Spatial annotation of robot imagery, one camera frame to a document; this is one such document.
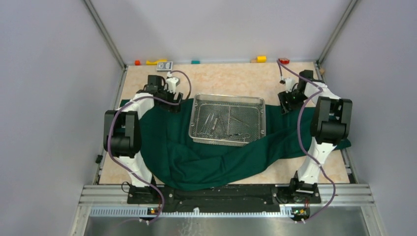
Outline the dark green surgical drape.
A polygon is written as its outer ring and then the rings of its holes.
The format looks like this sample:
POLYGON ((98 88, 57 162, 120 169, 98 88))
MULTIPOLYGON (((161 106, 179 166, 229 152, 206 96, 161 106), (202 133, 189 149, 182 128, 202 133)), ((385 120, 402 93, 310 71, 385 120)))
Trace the dark green surgical drape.
POLYGON ((282 115, 278 106, 266 106, 266 136, 242 147, 196 143, 188 129, 192 100, 179 113, 160 107, 140 119, 141 154, 147 168, 164 184, 185 191, 218 187, 239 181, 277 165, 277 182, 288 183, 299 164, 285 161, 303 158, 311 144, 310 123, 314 108, 302 114, 297 133, 298 112, 282 115))

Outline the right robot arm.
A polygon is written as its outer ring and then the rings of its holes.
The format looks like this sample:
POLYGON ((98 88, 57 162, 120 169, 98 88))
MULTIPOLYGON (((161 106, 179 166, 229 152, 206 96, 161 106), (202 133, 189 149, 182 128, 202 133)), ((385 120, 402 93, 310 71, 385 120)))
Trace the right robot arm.
POLYGON ((285 91, 278 94, 281 113, 304 111, 308 102, 315 105, 310 123, 312 141, 308 157, 297 170, 295 185, 288 189, 289 198, 301 203, 318 183, 322 165, 336 146, 347 138, 350 130, 353 103, 330 91, 328 86, 313 77, 313 71, 299 73, 299 81, 282 77, 285 91))

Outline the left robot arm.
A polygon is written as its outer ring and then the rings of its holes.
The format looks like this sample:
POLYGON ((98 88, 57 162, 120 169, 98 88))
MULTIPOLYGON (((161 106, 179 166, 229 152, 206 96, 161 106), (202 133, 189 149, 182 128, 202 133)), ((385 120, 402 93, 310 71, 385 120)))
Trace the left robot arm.
POLYGON ((131 178, 131 184, 141 187, 139 197, 145 203, 157 199, 158 191, 151 186, 152 173, 141 155, 142 137, 140 119, 154 106, 160 106, 169 112, 179 112, 183 93, 177 93, 180 79, 170 72, 164 78, 149 75, 143 89, 116 110, 107 110, 104 114, 103 146, 111 159, 125 169, 131 178))

